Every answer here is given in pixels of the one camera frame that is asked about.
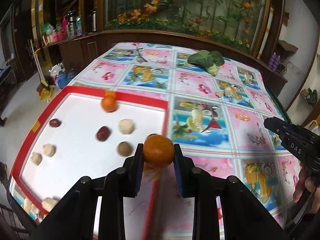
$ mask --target white floor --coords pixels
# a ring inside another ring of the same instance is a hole
[[[0,162],[8,165],[9,173],[25,137],[48,105],[47,101],[40,102],[36,91],[38,85],[38,74],[20,84],[1,114],[2,119],[8,117],[8,120],[4,127],[0,126]],[[2,186],[0,186],[0,203],[10,207]]]

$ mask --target screw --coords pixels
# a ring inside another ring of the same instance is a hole
[[[200,174],[201,173],[201,169],[200,168],[198,168],[198,167],[194,167],[194,168],[192,168],[192,173],[194,173],[194,174]]]
[[[83,184],[85,184],[85,183],[89,182],[89,180],[90,180],[90,177],[88,177],[88,176],[83,176],[83,177],[80,179],[80,182],[83,183]]]
[[[125,172],[126,172],[126,169],[124,167],[120,167],[120,168],[117,169],[117,173],[118,174],[123,174]]]
[[[238,178],[236,176],[230,176],[229,181],[232,183],[236,183],[238,181]]]

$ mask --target aquarium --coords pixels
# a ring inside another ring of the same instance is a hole
[[[254,49],[265,0],[106,0],[105,29],[190,34],[239,49]]]

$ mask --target white wall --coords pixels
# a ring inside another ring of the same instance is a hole
[[[306,79],[305,84],[302,89],[311,88],[311,90],[316,89],[318,91],[318,100],[320,95],[320,43],[318,44],[316,58],[311,67],[310,73]],[[292,103],[290,108],[287,111],[292,123],[301,125],[304,120],[311,113],[311,108],[305,102],[302,96],[298,95],[295,101]]]
[[[312,63],[318,33],[318,24],[302,0],[285,0],[285,11],[289,13],[289,22],[281,29],[280,37],[298,47],[298,51],[288,58],[292,62],[284,75],[288,83],[278,96],[284,108],[298,91]]]

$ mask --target hand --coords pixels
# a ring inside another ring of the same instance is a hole
[[[315,191],[315,185],[314,185],[314,178],[313,177],[307,177],[306,167],[303,164],[300,164],[302,167],[300,173],[299,173],[299,180],[296,185],[296,189],[293,193],[293,200],[295,203],[297,203],[303,193],[303,190],[307,188],[311,193]],[[318,187],[315,192],[315,198],[313,200],[313,203],[311,205],[311,208],[307,213],[309,214],[316,214],[318,209],[320,207],[320,188]]]

